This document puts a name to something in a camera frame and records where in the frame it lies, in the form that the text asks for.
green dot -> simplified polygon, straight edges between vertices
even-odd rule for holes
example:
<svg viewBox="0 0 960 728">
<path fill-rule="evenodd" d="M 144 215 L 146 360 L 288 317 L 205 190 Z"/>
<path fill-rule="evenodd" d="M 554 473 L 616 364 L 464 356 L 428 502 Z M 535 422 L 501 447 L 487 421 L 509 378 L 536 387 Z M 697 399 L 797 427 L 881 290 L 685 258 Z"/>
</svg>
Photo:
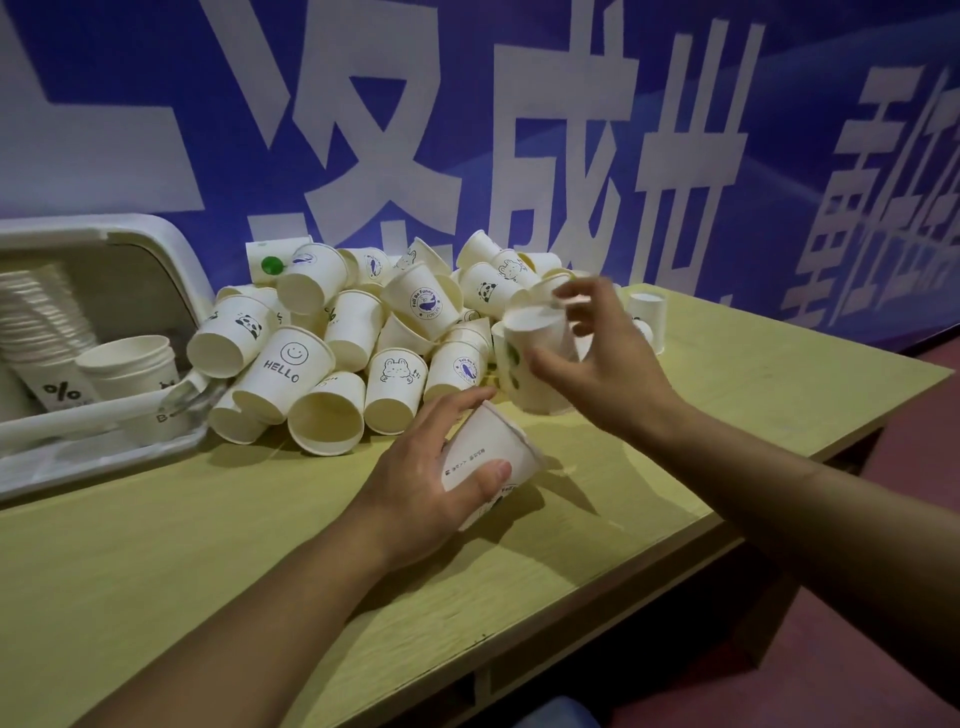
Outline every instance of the green dot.
<svg viewBox="0 0 960 728">
<path fill-rule="evenodd" d="M 267 257 L 260 261 L 260 269 L 268 276 L 279 276 L 283 273 L 284 267 L 283 261 L 276 257 L 276 255 L 267 255 Z"/>
</svg>

green sticker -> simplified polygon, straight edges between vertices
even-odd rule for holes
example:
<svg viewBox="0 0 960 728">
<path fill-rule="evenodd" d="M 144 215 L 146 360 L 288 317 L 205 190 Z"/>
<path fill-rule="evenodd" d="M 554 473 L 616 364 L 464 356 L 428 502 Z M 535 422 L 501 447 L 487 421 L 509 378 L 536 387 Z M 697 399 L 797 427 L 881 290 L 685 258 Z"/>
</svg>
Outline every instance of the green sticker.
<svg viewBox="0 0 960 728">
<path fill-rule="evenodd" d="M 260 261 L 260 270 L 268 276 L 279 276 L 283 273 L 284 267 L 283 261 L 276 257 L 276 255 L 267 255 L 267 257 Z"/>
<path fill-rule="evenodd" d="M 515 367 L 520 365 L 520 352 L 516 350 L 513 344 L 507 344 L 507 358 L 510 359 L 510 363 Z"/>
</svg>

left hand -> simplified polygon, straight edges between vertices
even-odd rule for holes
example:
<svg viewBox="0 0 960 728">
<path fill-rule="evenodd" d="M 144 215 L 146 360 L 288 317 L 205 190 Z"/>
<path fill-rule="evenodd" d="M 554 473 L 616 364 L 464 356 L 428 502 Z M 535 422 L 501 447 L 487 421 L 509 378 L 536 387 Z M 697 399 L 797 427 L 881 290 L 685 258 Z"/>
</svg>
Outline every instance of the left hand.
<svg viewBox="0 0 960 728">
<path fill-rule="evenodd" d="M 441 482 L 440 452 L 464 412 L 496 394 L 473 387 L 424 405 L 406 431 L 377 461 L 341 517 L 370 534 L 389 570 L 429 556 L 467 517 L 496 496 L 510 463 L 493 460 L 452 491 Z"/>
</svg>

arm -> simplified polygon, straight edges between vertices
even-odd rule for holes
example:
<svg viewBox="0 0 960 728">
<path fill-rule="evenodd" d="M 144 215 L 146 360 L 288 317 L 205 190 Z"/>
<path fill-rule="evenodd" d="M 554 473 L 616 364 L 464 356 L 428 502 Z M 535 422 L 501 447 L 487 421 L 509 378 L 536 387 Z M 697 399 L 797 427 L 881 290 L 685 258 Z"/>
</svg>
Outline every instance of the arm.
<svg viewBox="0 0 960 728">
<path fill-rule="evenodd" d="M 960 517 L 726 425 L 670 387 L 610 283 L 557 295 L 593 333 L 583 363 L 534 352 L 534 372 L 641 450 L 943 698 L 960 688 Z"/>
<path fill-rule="evenodd" d="M 439 548 L 509 477 L 510 464 L 494 461 L 449 493 L 440 480 L 445 435 L 495 391 L 475 388 L 424 406 L 336 521 L 144 667 L 77 728 L 278 725 L 367 591 L 387 571 Z"/>
</svg>

blue banner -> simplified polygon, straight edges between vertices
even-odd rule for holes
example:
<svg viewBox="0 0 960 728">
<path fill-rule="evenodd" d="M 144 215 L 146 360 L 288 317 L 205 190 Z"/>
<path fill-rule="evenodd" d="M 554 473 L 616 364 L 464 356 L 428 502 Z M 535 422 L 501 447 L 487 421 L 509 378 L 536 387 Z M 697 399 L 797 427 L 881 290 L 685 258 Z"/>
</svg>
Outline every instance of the blue banner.
<svg viewBox="0 0 960 728">
<path fill-rule="evenodd" d="M 879 342 L 960 321 L 953 7 L 6 0 L 0 215 L 160 214 L 215 288 L 484 229 Z"/>
</svg>

